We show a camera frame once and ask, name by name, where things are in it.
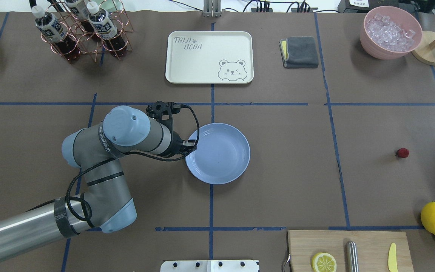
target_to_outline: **blue plate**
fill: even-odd
[[[199,131],[197,149],[186,157],[195,177],[208,184],[226,184],[244,173],[251,150],[241,131],[222,123],[202,126]],[[194,131],[189,139],[196,137]]]

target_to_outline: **silver knife handle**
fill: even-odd
[[[349,272],[359,272],[359,261],[357,260],[357,246],[354,242],[347,242],[347,259],[349,261]]]

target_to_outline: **folded towel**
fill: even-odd
[[[289,37],[280,40],[279,46],[285,68],[318,67],[318,54],[313,37]]]

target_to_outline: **robotic arm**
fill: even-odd
[[[161,101],[148,106],[147,114],[128,106],[115,107],[100,124],[68,136],[62,144],[63,156],[71,166],[85,170],[72,181],[65,197],[0,221],[0,262],[92,227],[111,233],[132,224],[137,212],[119,158],[133,153],[162,158],[183,155],[160,159],[174,161],[195,150],[199,134],[195,141],[183,141],[173,131],[172,115],[183,107],[190,109]],[[88,191],[69,196],[82,175]]]

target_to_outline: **bottle holder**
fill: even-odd
[[[73,52],[76,48],[80,50],[81,55],[88,55],[95,63],[98,62],[98,56],[100,54],[111,54],[117,59],[122,60],[126,53],[133,50],[126,35],[127,32],[133,32],[133,26],[121,0],[104,0],[100,3],[99,7],[104,5],[104,3],[108,4],[108,2],[112,2],[115,8],[115,11],[109,12],[114,25],[117,27],[117,36],[115,38],[104,40],[98,33],[85,30],[82,21],[79,21],[75,17],[64,2],[56,2],[56,5],[59,5],[63,11],[57,10],[54,14],[60,24],[65,26],[68,30],[64,39],[69,37],[71,40],[75,41],[76,44],[72,50],[69,50],[69,52],[62,52],[55,43],[48,42],[43,34],[41,34],[41,39],[50,44],[50,48],[55,54],[62,56],[69,63],[73,63],[73,61],[76,60],[68,58],[68,54]]]

